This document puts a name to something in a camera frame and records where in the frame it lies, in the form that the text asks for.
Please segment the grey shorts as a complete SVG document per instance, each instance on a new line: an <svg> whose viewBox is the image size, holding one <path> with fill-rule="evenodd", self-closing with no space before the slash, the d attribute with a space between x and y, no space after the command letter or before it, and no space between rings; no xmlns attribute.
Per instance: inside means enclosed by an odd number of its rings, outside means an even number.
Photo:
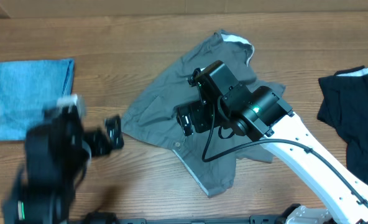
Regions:
<svg viewBox="0 0 368 224"><path fill-rule="evenodd" d="M134 100L122 118L123 132L173 151L208 197L225 192L234 183L237 159L271 163L273 155L258 145L203 162L201 155L208 133L185 136L175 110L199 98L196 88L190 87L187 81L194 69L204 69L216 60L223 61L250 91L265 85L283 95L283 84L257 78L250 66L254 52L253 44L247 39L225 30L215 32L172 63Z"/></svg>

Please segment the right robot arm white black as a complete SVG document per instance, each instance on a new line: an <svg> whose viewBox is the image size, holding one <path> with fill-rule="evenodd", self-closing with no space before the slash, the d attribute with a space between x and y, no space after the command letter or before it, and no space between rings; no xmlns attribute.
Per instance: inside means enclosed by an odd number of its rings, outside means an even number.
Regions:
<svg viewBox="0 0 368 224"><path fill-rule="evenodd" d="M319 216L335 223L368 223L368 185L350 173L322 146L292 107L267 86L251 92L235 86L223 93L198 86L200 99L177 108L184 135L214 128L231 129L249 142L211 157L217 160L241 149L261 145L283 161L320 198L326 207Z"/></svg>

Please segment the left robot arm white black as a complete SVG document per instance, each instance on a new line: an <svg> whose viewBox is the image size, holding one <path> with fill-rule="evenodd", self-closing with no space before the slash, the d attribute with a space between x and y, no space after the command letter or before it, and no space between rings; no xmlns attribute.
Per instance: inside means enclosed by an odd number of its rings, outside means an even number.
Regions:
<svg viewBox="0 0 368 224"><path fill-rule="evenodd" d="M2 203L5 223L68 223L91 160L124 146L118 115L105 120L105 130L90 131L75 105L47 110L44 118L26 134L26 165Z"/></svg>

